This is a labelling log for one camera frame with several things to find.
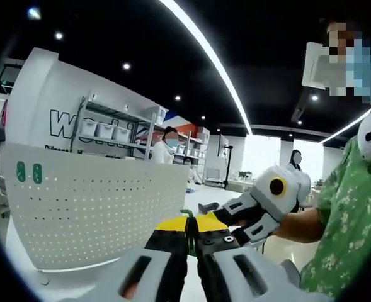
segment laboratory room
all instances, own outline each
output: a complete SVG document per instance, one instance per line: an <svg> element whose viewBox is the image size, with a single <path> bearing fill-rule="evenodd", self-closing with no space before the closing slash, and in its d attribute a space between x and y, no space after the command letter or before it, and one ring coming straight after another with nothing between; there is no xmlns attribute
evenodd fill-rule
<svg viewBox="0 0 371 302"><path fill-rule="evenodd" d="M301 9L0 3L0 301L371 301L371 13Z"/></svg>

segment yellow circular sensor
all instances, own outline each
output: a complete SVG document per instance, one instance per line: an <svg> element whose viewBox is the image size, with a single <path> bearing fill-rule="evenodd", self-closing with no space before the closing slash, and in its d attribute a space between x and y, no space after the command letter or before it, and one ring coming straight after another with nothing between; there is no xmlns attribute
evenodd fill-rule
<svg viewBox="0 0 371 302"><path fill-rule="evenodd" d="M275 196L280 196L286 191L286 183L283 179L277 177L272 179L269 188Z"/></svg>

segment floor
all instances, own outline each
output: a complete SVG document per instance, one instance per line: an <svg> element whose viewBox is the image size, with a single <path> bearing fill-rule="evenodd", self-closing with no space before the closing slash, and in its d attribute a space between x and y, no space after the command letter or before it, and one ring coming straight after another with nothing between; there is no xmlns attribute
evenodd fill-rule
<svg viewBox="0 0 371 302"><path fill-rule="evenodd" d="M198 203L211 203L213 201L217 201L219 204L222 204L224 203L223 201L227 201L231 198L239 196L239 193L225 191L223 189L217 188L199 186L195 189L198 190L199 193L196 192L187 194L185 199L185 208L192 210L192 212L196 215L198 213ZM8 223L9 218L2 218L0 215L0 240L3 244L6 241ZM314 256L316 248L317 243L301 244L284 240L278 237L270 237L265 243L264 256L276 264L281 263L285 259L290 259L294 262L298 270L301 270ZM196 277L198 276L196 264L196 258L188 257L188 276L185 279L185 286L183 289L183 295L181 296L181 302L206 301L199 278ZM98 274L96 273L92 273L91 275L92 276L90 277L92 277L93 279L98 276Z"/></svg>

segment ceiling light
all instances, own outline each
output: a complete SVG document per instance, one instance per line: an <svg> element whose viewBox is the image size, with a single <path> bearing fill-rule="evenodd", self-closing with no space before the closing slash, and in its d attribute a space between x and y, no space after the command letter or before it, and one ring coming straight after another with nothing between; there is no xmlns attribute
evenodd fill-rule
<svg viewBox="0 0 371 302"><path fill-rule="evenodd" d="M224 84L227 86L237 108L240 112L241 118L247 128L248 134L252 135L253 132L251 131L251 126L247 119L247 115L244 111L243 104L241 104L241 100L237 94L236 89L234 88L227 72L225 71L222 62L219 60L217 54L213 50L212 46L210 46L208 40L206 40L203 33L199 30L199 28L194 24L191 18L175 3L173 0L160 0L188 29L188 31L193 35L193 37L197 40L200 46L203 48L209 59L215 65L217 72L222 77Z"/></svg>
<svg viewBox="0 0 371 302"><path fill-rule="evenodd" d="M41 19L41 12L40 9L37 7L32 7L27 11L27 17L31 20L40 20Z"/></svg>
<svg viewBox="0 0 371 302"><path fill-rule="evenodd" d="M57 32L57 33L55 33L55 39L57 39L57 40L61 40L61 39L63 39L63 34L62 33L59 33L59 32Z"/></svg>
<svg viewBox="0 0 371 302"><path fill-rule="evenodd" d="M325 140L321 141L320 143L326 143L328 140L332 140L334 137L337 137L339 134L342 134L343 132L347 131L347 129L350 129L351 127L355 126L357 123L361 122L366 116L368 116L371 112L371 109L366 111L363 115L359 116L357 119L352 121L349 125L343 127L341 130L335 132L330 137L327 137Z"/></svg>

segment window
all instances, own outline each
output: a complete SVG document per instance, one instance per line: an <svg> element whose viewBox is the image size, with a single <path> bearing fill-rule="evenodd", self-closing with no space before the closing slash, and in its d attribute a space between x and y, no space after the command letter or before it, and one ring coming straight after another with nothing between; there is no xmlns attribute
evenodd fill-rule
<svg viewBox="0 0 371 302"><path fill-rule="evenodd" d="M311 182L322 179L322 165L324 162L324 146L316 142L294 140L294 149L301 152L301 169L307 173Z"/></svg>
<svg viewBox="0 0 371 302"><path fill-rule="evenodd" d="M244 147L242 171L251 171L253 178L267 168L278 165L280 158L280 138L261 135L248 135Z"/></svg>

